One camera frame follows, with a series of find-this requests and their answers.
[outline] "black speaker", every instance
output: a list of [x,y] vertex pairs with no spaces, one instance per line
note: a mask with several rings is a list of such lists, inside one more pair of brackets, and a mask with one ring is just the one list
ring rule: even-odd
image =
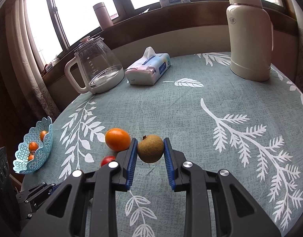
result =
[[20,208],[9,175],[6,148],[2,147],[0,148],[0,229],[3,230],[7,226],[13,233],[17,234],[21,229]]

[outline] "round table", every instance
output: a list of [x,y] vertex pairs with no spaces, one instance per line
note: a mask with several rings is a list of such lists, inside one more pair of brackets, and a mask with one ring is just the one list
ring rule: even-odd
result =
[[[205,170],[228,169],[285,235],[303,212],[303,95],[273,65],[262,83],[229,65],[228,52],[176,57],[154,86],[124,78],[108,92],[79,95],[54,122],[51,155],[23,188],[97,170],[116,155],[104,134],[118,127],[138,140],[169,137]],[[131,190],[117,192],[116,208],[119,236],[143,236],[143,228],[151,237],[183,236],[185,193],[171,190],[163,157],[137,159]],[[214,218],[212,228],[214,236]]]

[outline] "perforated basket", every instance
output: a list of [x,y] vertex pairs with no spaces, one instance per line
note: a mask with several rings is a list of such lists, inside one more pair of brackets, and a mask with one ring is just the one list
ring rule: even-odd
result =
[[[43,142],[40,140],[40,132],[46,130]],[[30,142],[35,141],[38,149],[35,152],[34,159],[28,161]],[[28,174],[38,170],[49,157],[53,142],[53,127],[50,117],[43,118],[42,121],[36,123],[36,127],[32,127],[28,134],[24,135],[24,142],[21,142],[18,151],[15,152],[16,160],[13,161],[13,170],[18,174]]]

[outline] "tissue box on windowsill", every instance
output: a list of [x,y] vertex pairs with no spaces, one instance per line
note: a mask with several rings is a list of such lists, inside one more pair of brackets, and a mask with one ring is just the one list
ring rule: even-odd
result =
[[155,53],[147,47],[143,57],[125,70],[125,76],[131,85],[152,86],[171,65],[168,53]]

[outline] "electric kettle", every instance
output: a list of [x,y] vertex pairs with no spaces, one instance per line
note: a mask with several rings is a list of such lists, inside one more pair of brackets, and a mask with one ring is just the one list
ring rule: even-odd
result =
[[245,79],[268,80],[273,26],[261,0],[230,0],[226,15],[231,43],[231,70]]
[[[90,91],[92,94],[106,92],[124,78],[124,70],[103,38],[90,36],[82,39],[75,50],[75,57],[65,66],[65,75],[78,93]],[[73,64],[77,63],[85,87],[80,87],[70,72]]]

